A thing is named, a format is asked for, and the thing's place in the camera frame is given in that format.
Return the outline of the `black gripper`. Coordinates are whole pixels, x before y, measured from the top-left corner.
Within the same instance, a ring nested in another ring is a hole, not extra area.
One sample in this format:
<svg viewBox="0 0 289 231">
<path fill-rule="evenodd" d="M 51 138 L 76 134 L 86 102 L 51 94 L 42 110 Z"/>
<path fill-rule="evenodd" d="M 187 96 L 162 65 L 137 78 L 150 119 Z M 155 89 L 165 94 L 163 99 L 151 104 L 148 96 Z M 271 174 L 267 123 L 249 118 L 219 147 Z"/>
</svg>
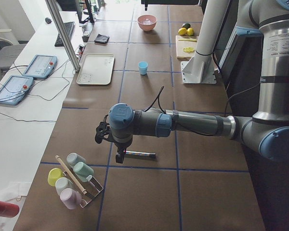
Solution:
<svg viewBox="0 0 289 231">
<path fill-rule="evenodd" d="M 125 143 L 119 143 L 119 142 L 115 143 L 115 145 L 117 146 L 117 153 L 115 157 L 116 163 L 123 164 L 126 150 L 131 144 L 132 144 L 132 141 L 128 141 Z"/>
</svg>

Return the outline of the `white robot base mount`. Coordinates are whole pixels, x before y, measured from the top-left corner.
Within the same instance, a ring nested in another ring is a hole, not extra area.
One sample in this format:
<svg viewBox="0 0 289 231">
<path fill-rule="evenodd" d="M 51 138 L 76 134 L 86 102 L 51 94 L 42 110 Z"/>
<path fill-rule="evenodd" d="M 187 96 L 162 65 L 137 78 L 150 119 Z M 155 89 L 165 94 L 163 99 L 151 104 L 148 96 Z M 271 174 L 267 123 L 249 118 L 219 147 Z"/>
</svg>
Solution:
<svg viewBox="0 0 289 231">
<path fill-rule="evenodd" d="M 181 62 L 184 84 L 216 84 L 212 54 L 230 0 L 208 0 L 194 56 Z"/>
</svg>

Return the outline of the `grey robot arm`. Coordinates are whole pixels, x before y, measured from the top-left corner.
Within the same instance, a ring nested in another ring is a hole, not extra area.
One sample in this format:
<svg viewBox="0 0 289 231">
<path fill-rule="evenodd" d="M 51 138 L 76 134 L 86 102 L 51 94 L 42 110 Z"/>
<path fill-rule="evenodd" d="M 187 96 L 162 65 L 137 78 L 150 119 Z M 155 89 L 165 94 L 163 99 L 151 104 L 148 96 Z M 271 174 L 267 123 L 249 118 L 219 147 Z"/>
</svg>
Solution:
<svg viewBox="0 0 289 231">
<path fill-rule="evenodd" d="M 259 83 L 250 88 L 251 101 L 239 108 L 252 116 L 204 115 L 149 106 L 134 110 L 125 103 L 111 107 L 95 140 L 117 147 L 116 162 L 123 163 L 135 135 L 167 137 L 171 131 L 203 136 L 227 136 L 272 161 L 289 159 L 289 0 L 241 0 L 236 32 L 262 37 Z"/>
</svg>

